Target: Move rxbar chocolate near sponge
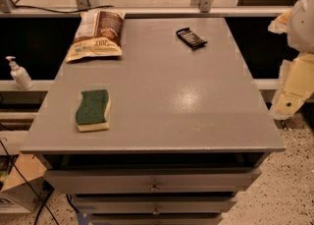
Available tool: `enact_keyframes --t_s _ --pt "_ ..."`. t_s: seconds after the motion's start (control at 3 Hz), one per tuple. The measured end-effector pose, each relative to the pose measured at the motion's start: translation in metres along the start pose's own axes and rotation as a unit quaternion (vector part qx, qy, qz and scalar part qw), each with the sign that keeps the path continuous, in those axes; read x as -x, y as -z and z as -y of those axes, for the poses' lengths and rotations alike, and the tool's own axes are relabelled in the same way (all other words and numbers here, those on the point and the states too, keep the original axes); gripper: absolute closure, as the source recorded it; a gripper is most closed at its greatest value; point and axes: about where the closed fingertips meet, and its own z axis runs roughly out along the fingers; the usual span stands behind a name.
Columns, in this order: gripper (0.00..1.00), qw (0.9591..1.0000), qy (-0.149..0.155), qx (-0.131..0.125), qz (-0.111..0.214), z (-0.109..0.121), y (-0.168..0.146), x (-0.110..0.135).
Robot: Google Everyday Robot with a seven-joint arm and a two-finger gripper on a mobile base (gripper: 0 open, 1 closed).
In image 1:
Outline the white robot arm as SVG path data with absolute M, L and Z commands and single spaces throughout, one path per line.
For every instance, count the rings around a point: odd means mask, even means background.
M 270 108 L 275 120 L 286 120 L 314 93 L 314 0 L 298 0 L 270 22 L 268 31 L 285 33 L 288 46 L 299 52 L 292 61 L 283 61 Z

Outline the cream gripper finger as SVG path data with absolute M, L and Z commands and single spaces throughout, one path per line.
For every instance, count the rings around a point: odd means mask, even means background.
M 291 14 L 291 10 L 287 10 L 284 13 L 277 16 L 268 25 L 268 31 L 272 33 L 276 33 L 276 34 L 287 33 L 290 14 Z
M 275 120 L 292 117 L 314 93 L 314 55 L 300 53 L 292 61 L 284 60 L 279 85 L 272 100 L 270 114 Z

